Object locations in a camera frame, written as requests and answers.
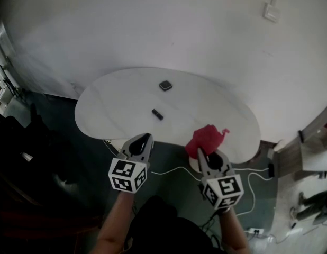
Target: oval table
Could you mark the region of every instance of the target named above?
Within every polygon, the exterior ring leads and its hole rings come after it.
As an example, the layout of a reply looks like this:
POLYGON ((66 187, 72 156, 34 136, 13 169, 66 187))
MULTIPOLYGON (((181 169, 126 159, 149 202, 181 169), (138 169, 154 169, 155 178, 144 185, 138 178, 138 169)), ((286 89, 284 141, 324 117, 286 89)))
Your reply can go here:
POLYGON ((211 80, 169 69, 119 70, 95 80, 78 100, 75 121, 92 138, 148 132, 155 141, 181 146, 195 130, 214 124, 219 132, 230 130, 219 149, 235 164, 250 160, 260 144, 258 121, 245 104, 211 80), (172 84, 166 92, 159 87, 165 80, 172 84))

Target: floor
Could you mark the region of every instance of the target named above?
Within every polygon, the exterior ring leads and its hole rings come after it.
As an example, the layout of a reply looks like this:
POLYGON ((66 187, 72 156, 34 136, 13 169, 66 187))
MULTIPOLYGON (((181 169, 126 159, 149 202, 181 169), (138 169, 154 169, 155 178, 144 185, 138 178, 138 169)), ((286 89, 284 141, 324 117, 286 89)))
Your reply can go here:
MULTIPOLYGON (((117 195, 107 179, 108 163, 113 157, 112 153, 101 140, 89 138, 78 130, 74 120, 76 104, 74 101, 35 93, 30 94, 28 99, 37 105, 45 124, 50 129, 61 132, 75 147, 82 163, 80 165, 75 162, 69 163, 69 167, 78 175, 76 181, 80 189, 78 199, 87 207, 97 206, 107 213, 117 195)), ((13 114, 23 125, 29 121, 28 109, 26 110, 20 103, 8 106, 5 113, 13 114)), ((267 150, 263 148, 261 158, 256 162, 236 165, 235 168, 266 168, 269 163, 266 154, 267 150)), ((183 147, 156 142, 151 157, 151 170, 165 172, 177 166, 186 166, 187 160, 183 147)), ((241 213, 252 208, 252 194, 247 182, 250 171, 237 172, 241 174, 245 188, 244 197, 235 207, 236 212, 241 213)), ((267 172, 260 174, 268 178, 267 172)), ((292 176, 286 176, 265 182, 257 176, 252 176, 250 181, 256 195, 256 207, 251 213, 239 216, 239 220, 245 230, 260 228, 265 230, 264 234, 273 234, 277 238, 277 240, 272 236, 263 239, 251 238, 248 235, 252 253, 327 253, 327 226, 313 226, 312 221, 303 221, 290 231, 289 217, 289 209, 297 204, 299 192, 304 191, 306 196, 311 196, 327 190, 327 179, 310 177, 295 182, 292 176)), ((136 195, 137 207, 140 208, 150 196, 157 194, 167 203, 174 205, 179 216, 201 225, 208 220, 213 209, 207 201, 202 200, 197 184, 198 182, 184 170, 162 176, 150 174, 148 181, 136 195)), ((221 236, 218 223, 212 226, 212 231, 221 236)), ((89 252, 96 235, 90 234, 86 238, 79 253, 89 252)))
POLYGON ((269 236, 263 240, 250 240, 253 253, 324 253, 327 254, 327 226, 313 226, 310 217, 290 230, 289 210, 292 206, 298 207, 298 194, 303 191, 306 197, 327 190, 327 178, 318 179, 318 176, 305 178, 295 182, 291 175, 279 179, 277 204, 273 226, 269 236))

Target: red fabric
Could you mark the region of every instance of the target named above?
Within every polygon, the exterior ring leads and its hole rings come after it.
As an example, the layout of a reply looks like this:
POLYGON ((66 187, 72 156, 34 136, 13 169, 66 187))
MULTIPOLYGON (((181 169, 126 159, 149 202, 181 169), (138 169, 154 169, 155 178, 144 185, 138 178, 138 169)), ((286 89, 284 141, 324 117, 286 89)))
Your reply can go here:
POLYGON ((201 148, 206 155, 216 151, 225 138, 228 129, 222 130, 222 134, 217 131, 214 125, 207 125, 199 130, 194 131, 193 138, 186 145, 185 149, 189 156, 197 159, 197 149, 201 148))

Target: white wall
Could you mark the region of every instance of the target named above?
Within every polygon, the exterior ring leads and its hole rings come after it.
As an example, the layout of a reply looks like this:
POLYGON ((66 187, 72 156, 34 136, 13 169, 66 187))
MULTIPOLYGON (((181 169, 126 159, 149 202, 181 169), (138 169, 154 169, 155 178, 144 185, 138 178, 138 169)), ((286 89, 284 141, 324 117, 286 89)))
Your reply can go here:
POLYGON ((289 140, 327 105, 327 0, 4 0, 29 87, 71 98, 121 68, 209 76, 253 110, 262 139, 289 140))

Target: electrical outlet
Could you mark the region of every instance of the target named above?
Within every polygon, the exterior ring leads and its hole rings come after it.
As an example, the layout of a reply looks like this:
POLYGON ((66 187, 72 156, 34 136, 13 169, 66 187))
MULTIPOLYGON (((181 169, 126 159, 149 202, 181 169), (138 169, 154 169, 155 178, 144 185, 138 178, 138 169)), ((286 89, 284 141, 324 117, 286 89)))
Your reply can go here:
POLYGON ((263 234, 264 232, 264 229, 254 229, 254 228, 250 228, 248 233, 250 234, 258 234, 258 235, 261 235, 263 234))

